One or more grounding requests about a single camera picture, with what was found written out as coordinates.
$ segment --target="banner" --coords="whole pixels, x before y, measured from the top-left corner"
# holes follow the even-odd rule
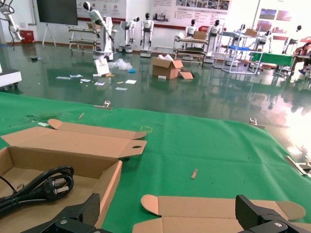
[[[152,0],[152,18],[159,27],[186,27],[191,20],[197,26],[223,25],[233,0]]]
[[[83,8],[85,0],[77,0],[78,18],[89,18],[88,12]],[[108,16],[114,19],[126,19],[127,0],[88,0],[93,8],[98,10],[102,16]]]

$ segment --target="open cardboard box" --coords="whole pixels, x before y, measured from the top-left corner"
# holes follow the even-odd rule
[[[288,221],[302,218],[305,209],[293,202],[252,200],[277,211]],[[243,231],[235,217],[235,199],[156,197],[145,195],[142,206],[161,218],[135,224],[133,233],[237,233]],[[293,223],[308,231],[311,224]]]
[[[58,130],[34,127],[2,136],[10,147],[0,150],[0,175],[15,188],[28,184],[42,171],[59,166],[74,168],[74,186],[62,200],[19,209],[0,218],[1,233],[19,233],[52,220],[66,206],[84,203],[92,193],[100,195],[100,228],[118,186],[122,162],[119,158],[142,154],[144,132],[49,120]],[[0,197],[12,194],[0,182]]]

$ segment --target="green table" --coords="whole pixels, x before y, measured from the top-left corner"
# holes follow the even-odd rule
[[[135,223],[156,218],[141,207],[145,194],[290,200],[311,222],[311,180],[285,160],[287,151],[270,134],[248,124],[142,110],[95,109],[90,105],[0,93],[0,134],[62,121],[145,130],[141,156],[123,163],[121,180],[103,227],[130,233]],[[85,113],[81,120],[78,117]],[[0,140],[0,148],[7,146]],[[195,169],[195,179],[191,175]]]
[[[252,62],[259,61],[260,55],[261,55],[260,53],[255,53],[252,58]],[[262,55],[261,62],[291,67],[294,62],[294,57],[286,54],[275,54],[264,52]]]

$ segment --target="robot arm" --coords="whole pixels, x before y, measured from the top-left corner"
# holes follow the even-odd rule
[[[19,27],[13,20],[11,14],[14,13],[14,9],[5,4],[6,0],[0,0],[0,12],[4,15],[6,21],[9,23],[10,32],[14,33],[17,40],[22,40],[22,37],[19,34]]]

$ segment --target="sign board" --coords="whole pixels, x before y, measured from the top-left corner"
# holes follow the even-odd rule
[[[151,15],[155,26],[166,28],[186,27],[191,20],[197,26],[223,25],[233,0],[152,0]]]

